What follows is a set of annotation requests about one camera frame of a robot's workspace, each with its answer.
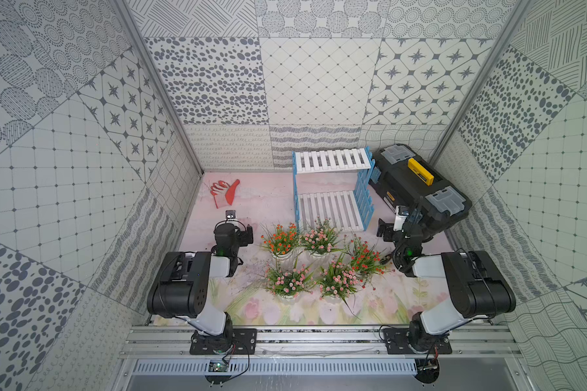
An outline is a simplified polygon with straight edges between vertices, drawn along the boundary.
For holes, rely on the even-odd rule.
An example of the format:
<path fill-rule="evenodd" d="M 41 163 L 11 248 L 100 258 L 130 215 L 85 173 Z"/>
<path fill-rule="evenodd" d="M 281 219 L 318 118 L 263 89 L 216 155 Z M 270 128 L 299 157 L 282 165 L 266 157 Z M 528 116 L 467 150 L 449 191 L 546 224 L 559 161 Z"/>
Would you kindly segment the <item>pink flower pot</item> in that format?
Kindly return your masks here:
<path fill-rule="evenodd" d="M 267 268 L 262 282 L 264 290 L 280 298 L 296 298 L 302 293 L 310 293 L 315 287 L 311 266 L 297 261 L 288 266 L 276 262 Z"/>
<path fill-rule="evenodd" d="M 339 228 L 334 226 L 330 218 L 316 219 L 316 226 L 300 236 L 299 244 L 309 252 L 311 257 L 323 258 L 333 253 L 341 252 L 339 247 Z"/>
<path fill-rule="evenodd" d="M 317 284 L 320 287 L 321 298 L 346 301 L 350 296 L 358 293 L 360 279 L 343 257 L 335 258 L 320 267 L 319 272 Z"/>

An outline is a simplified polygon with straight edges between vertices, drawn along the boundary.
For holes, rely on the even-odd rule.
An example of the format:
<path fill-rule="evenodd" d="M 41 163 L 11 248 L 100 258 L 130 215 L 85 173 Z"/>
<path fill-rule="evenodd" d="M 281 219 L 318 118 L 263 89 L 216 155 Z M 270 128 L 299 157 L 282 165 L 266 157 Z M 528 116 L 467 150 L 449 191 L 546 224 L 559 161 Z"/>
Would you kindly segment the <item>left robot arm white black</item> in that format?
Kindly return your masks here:
<path fill-rule="evenodd" d="M 165 319 L 180 319 L 208 340 L 233 338 L 230 316 L 208 299 L 210 280 L 232 278 L 243 264 L 240 248 L 254 243 L 252 226 L 236 219 L 215 225 L 215 246 L 202 252 L 168 252 L 148 295 L 147 310 Z"/>

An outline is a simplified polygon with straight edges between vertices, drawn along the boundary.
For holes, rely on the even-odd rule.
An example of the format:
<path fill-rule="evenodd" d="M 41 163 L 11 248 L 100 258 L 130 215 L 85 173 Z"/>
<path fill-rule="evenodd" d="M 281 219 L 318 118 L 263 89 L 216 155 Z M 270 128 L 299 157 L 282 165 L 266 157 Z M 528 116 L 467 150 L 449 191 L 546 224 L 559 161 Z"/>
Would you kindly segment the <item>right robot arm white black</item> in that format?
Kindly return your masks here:
<path fill-rule="evenodd" d="M 448 298 L 412 317 L 407 338 L 413 351 L 433 351 L 451 331 L 515 310 L 515 294 L 487 252 L 425 255 L 423 230 L 411 217 L 398 213 L 392 223 L 378 220 L 377 237 L 395 246 L 388 261 L 409 278 L 441 279 L 448 287 Z"/>

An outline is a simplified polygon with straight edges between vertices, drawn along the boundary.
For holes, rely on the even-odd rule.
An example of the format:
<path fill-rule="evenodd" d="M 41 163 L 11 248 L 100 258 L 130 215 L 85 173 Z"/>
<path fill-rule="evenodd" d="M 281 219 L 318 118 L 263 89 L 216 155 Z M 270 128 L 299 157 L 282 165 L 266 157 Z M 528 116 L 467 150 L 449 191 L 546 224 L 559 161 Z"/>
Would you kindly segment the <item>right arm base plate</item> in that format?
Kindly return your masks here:
<path fill-rule="evenodd" d="M 447 336 L 431 336 L 410 332 L 403 327 L 382 327 L 379 335 L 389 355 L 451 355 Z"/>

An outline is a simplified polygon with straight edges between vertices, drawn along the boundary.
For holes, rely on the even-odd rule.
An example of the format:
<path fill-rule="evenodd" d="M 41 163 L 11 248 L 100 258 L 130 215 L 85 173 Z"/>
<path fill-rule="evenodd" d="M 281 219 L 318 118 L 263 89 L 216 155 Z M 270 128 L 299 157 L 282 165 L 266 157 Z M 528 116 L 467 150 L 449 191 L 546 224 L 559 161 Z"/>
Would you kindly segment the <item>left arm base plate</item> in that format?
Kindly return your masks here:
<path fill-rule="evenodd" d="M 225 329 L 223 334 L 209 336 L 194 332 L 191 338 L 190 355 L 253 355 L 256 349 L 258 330 L 255 328 Z"/>

